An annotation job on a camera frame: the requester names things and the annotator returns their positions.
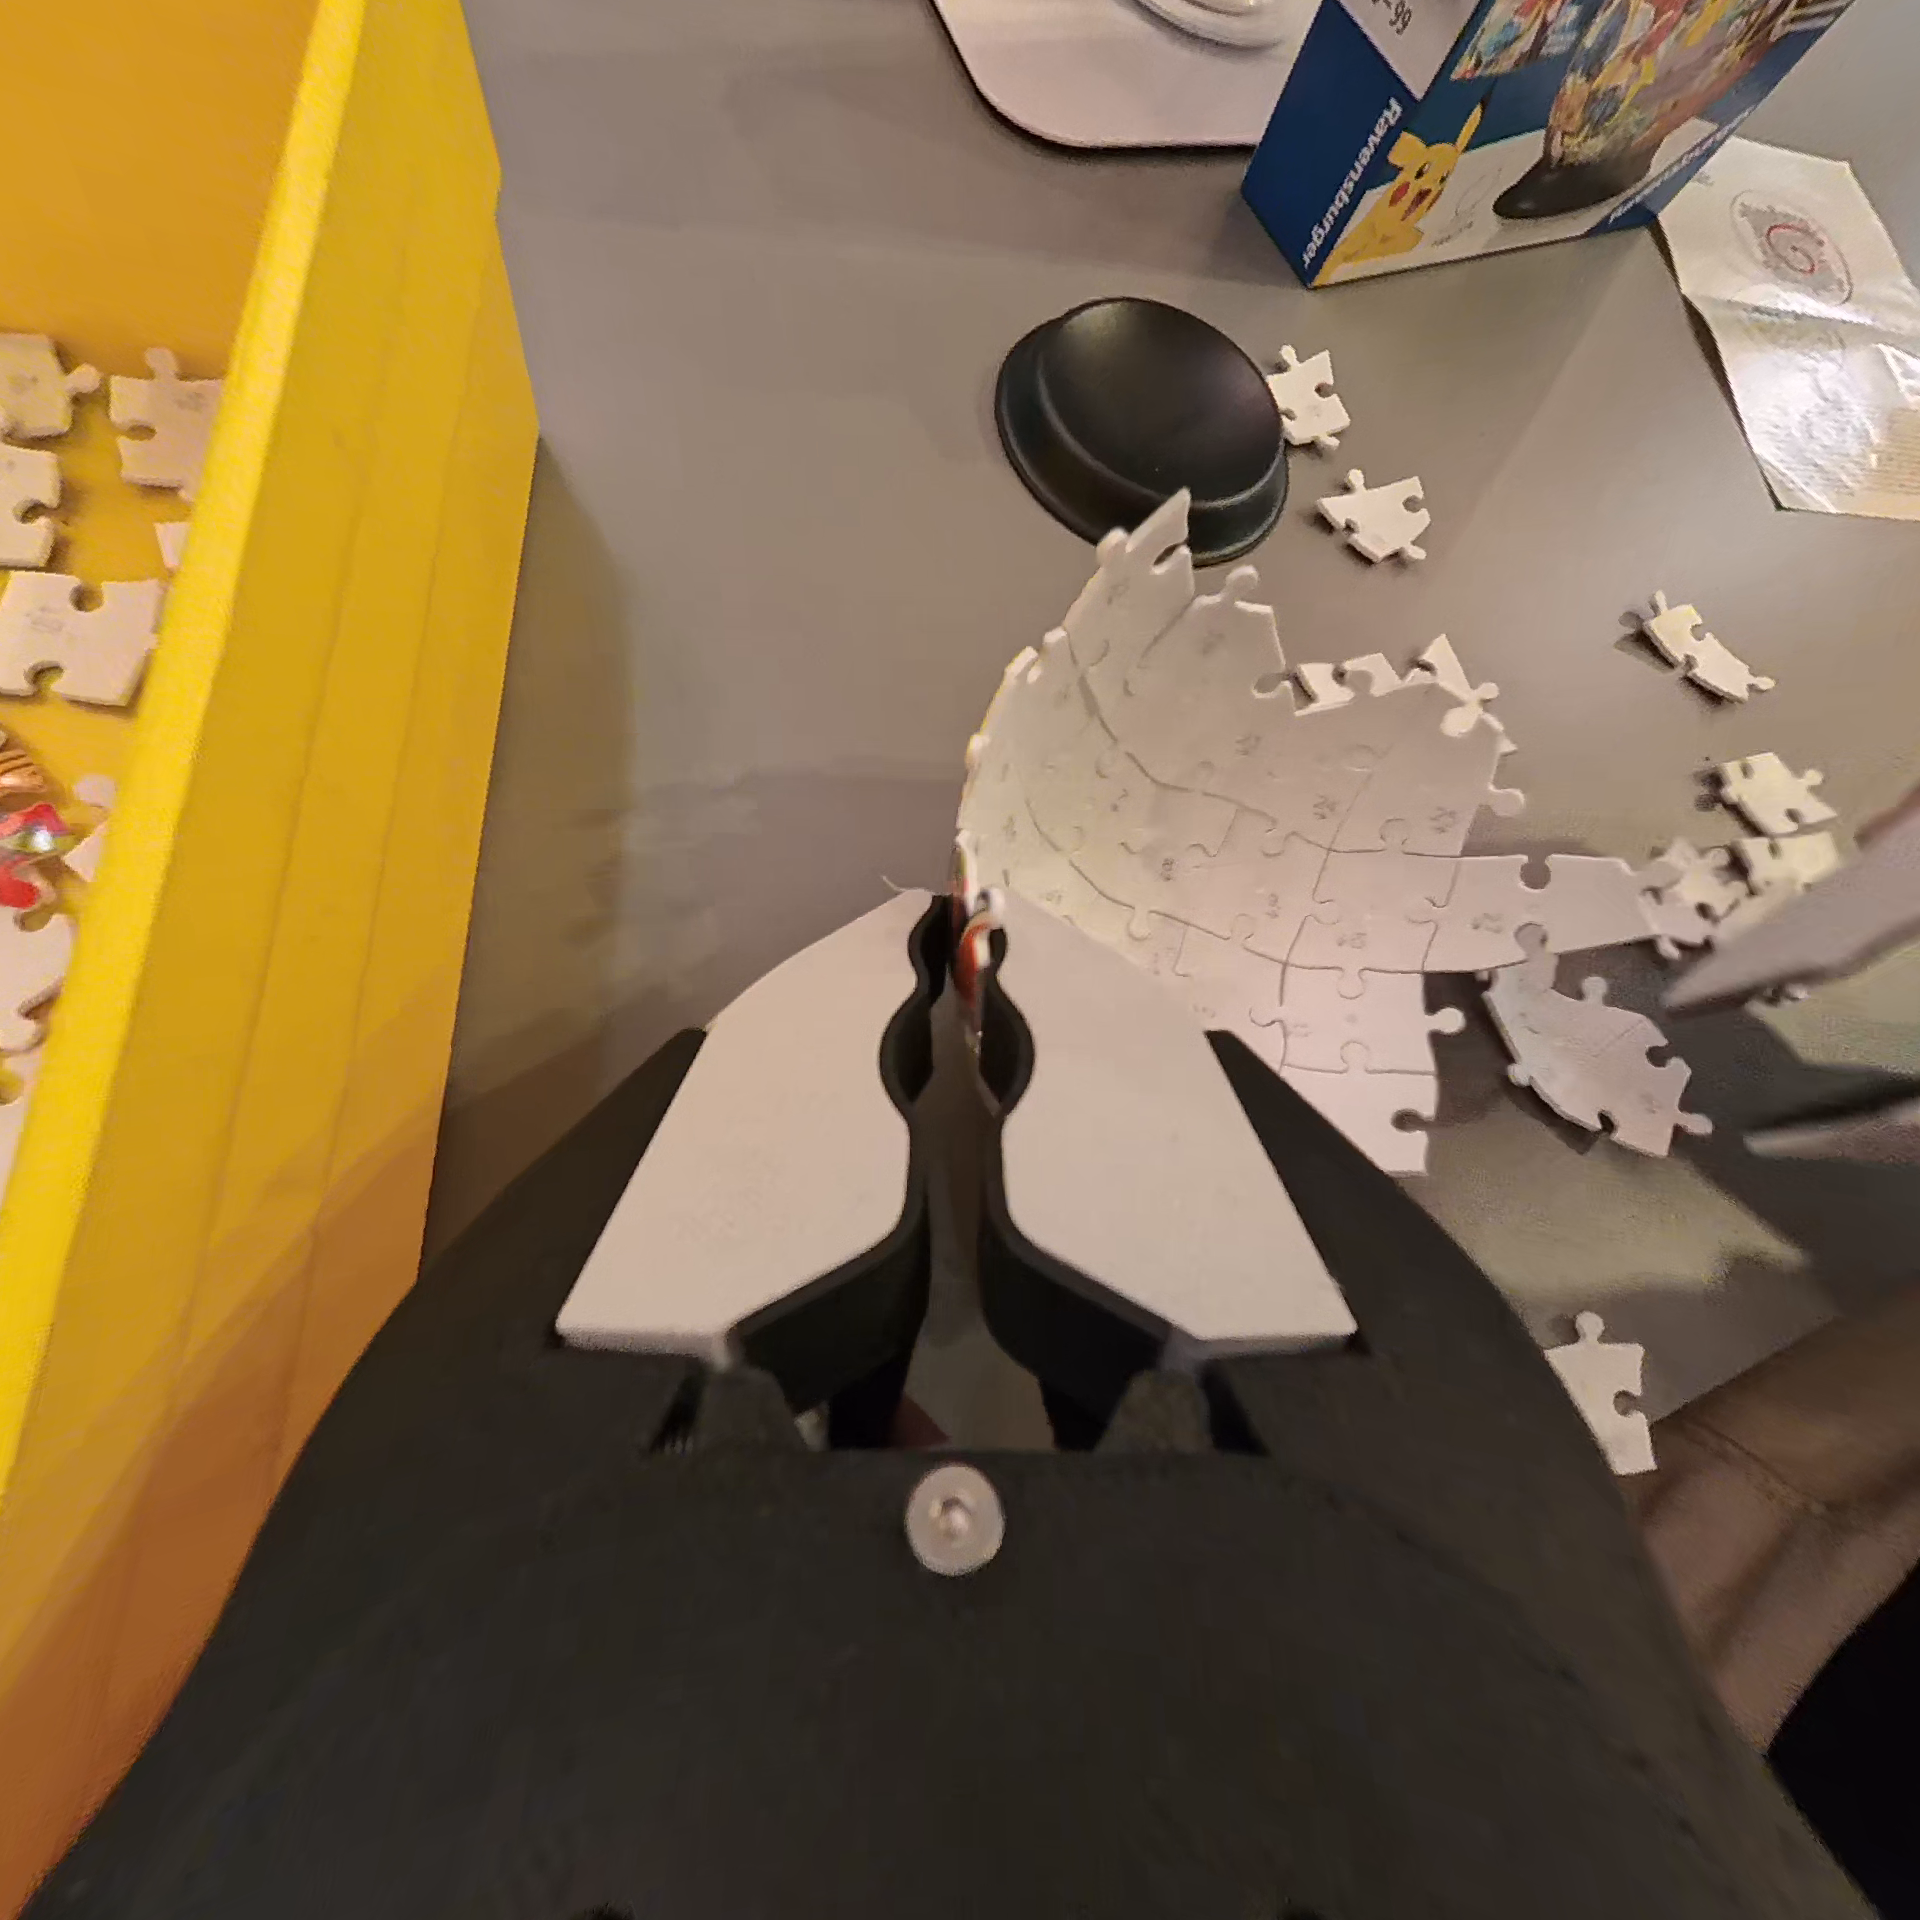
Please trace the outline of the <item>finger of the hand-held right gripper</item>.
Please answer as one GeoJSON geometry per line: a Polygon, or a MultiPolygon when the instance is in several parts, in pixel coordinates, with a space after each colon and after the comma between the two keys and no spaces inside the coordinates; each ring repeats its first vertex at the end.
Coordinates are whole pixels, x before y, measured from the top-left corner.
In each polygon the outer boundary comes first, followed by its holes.
{"type": "Polygon", "coordinates": [[[1773,1161],[1917,1168],[1917,1079],[1883,1074],[1831,1087],[1749,1126],[1747,1149],[1773,1161]]]}
{"type": "Polygon", "coordinates": [[[1917,790],[1878,815],[1851,861],[1711,947],[1663,993],[1675,1016],[1854,975],[1916,942],[1917,790]]]}

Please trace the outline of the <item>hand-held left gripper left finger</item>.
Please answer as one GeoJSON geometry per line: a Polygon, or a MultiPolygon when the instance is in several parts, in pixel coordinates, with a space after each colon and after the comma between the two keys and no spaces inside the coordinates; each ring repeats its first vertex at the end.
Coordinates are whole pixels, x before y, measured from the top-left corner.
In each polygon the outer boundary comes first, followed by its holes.
{"type": "Polygon", "coordinates": [[[755,1368],[831,1448],[887,1447],[930,1295],[915,1112],[943,982],[947,896],[912,888],[688,1033],[559,1344],[755,1368]]]}

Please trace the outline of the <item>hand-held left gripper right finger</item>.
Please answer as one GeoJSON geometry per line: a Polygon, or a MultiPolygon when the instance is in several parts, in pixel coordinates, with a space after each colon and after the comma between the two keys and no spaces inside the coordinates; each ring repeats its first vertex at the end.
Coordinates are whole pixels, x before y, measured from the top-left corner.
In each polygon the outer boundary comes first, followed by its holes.
{"type": "Polygon", "coordinates": [[[999,915],[975,977],[982,1321],[1052,1438],[1091,1448],[1140,1376],[1334,1353],[1357,1318],[1205,1025],[1054,915],[999,915]]]}

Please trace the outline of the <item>joined white puzzle piece cluster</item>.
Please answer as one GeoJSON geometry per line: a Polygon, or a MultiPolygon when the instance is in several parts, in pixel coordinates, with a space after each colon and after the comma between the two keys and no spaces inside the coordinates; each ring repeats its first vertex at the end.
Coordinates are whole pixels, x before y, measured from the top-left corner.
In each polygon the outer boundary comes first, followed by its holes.
{"type": "Polygon", "coordinates": [[[1578,993],[1555,984],[1552,953],[1483,975],[1480,1003],[1507,1054],[1507,1080],[1552,1114],[1621,1149],[1666,1159],[1675,1135],[1711,1135],[1688,1107],[1691,1067],[1661,1027],[1607,998],[1600,975],[1578,993]]]}

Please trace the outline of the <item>partly built white puzzle ball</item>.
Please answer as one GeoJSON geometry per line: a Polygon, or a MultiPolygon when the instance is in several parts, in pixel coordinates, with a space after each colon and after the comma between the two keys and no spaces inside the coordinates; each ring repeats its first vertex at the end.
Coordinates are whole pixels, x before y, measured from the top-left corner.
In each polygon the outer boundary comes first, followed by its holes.
{"type": "Polygon", "coordinates": [[[1407,669],[1327,667],[1295,701],[1252,566],[1202,591],[1188,490],[1107,533],[1063,624],[1007,663],[967,749],[958,829],[975,873],[1158,975],[1235,1033],[1383,1169],[1426,1169],[1428,975],[1658,944],[1706,921],[1677,869],[1605,855],[1469,855],[1510,744],[1451,647],[1407,669]]]}

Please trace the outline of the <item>black round puzzle stand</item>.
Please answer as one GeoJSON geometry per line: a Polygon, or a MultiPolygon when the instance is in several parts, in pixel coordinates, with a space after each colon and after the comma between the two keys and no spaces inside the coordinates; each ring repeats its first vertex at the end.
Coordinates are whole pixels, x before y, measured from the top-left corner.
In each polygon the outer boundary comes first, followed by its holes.
{"type": "Polygon", "coordinates": [[[1095,543],[1186,496],[1197,566],[1247,557],[1288,493],[1288,442],[1256,360],[1176,304],[1101,297],[1000,358],[992,417],[1021,486],[1095,543]]]}

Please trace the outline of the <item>batch of unsorted puzzle pieces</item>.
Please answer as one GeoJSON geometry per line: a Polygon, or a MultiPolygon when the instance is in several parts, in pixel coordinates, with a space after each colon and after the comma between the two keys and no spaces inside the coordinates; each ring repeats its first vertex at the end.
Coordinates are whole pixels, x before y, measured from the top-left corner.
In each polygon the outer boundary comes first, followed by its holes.
{"type": "MultiPolygon", "coordinates": [[[[149,675],[164,599],[184,557],[190,515],[158,519],[158,571],[86,584],[60,571],[66,502],[61,446],[82,402],[106,394],[117,478],[136,493],[194,505],[224,383],[190,377],[173,352],[150,346],[144,375],[100,375],[70,362],[54,341],[7,331],[5,422],[5,710],[54,697],[90,713],[128,713],[149,675]]],[[[78,938],[74,903],[95,879],[117,805],[110,775],[61,776],[15,719],[5,719],[3,775],[3,1186],[12,1183],[46,1025],[78,938]]]]}

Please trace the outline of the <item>blue cartoon puzzle package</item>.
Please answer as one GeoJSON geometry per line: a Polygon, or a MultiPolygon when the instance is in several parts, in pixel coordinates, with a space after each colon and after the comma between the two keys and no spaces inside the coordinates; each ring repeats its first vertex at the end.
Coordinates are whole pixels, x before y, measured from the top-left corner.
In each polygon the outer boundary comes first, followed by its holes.
{"type": "Polygon", "coordinates": [[[1240,177],[1310,287],[1651,223],[1846,2],[1327,2],[1240,177]]]}

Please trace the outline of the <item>brown cloth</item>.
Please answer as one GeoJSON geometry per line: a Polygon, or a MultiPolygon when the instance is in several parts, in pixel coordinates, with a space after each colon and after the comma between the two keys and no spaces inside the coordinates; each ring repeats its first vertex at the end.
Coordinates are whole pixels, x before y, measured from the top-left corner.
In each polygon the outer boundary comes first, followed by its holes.
{"type": "Polygon", "coordinates": [[[1755,1749],[1916,1570],[1916,1405],[1698,1401],[1652,1429],[1638,1534],[1698,1665],[1755,1749]]]}

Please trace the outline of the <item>yellow box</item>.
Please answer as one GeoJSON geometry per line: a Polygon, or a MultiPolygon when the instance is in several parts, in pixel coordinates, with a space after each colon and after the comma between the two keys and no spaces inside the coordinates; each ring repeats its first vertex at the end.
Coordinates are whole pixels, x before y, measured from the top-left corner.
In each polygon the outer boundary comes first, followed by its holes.
{"type": "Polygon", "coordinates": [[[416,1282],[536,398],[463,3],[5,3],[5,331],[218,377],[5,1186],[5,1914],[173,1703],[416,1282]]]}

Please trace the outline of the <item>printed instruction paper sheet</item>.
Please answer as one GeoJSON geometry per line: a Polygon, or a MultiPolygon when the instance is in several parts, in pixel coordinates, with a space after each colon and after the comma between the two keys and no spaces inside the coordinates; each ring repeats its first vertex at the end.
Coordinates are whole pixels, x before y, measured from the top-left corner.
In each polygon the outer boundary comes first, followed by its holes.
{"type": "Polygon", "coordinates": [[[1727,136],[1659,216],[1789,512],[1917,519],[1917,293],[1843,160],[1727,136]]]}

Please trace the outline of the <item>white rounded tray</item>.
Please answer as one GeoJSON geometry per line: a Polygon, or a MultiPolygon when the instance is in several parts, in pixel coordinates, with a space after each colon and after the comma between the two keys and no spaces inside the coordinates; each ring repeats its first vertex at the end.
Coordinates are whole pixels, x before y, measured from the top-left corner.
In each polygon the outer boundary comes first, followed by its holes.
{"type": "Polygon", "coordinates": [[[1314,2],[938,2],[978,97],[1078,152],[1247,152],[1314,2]]]}

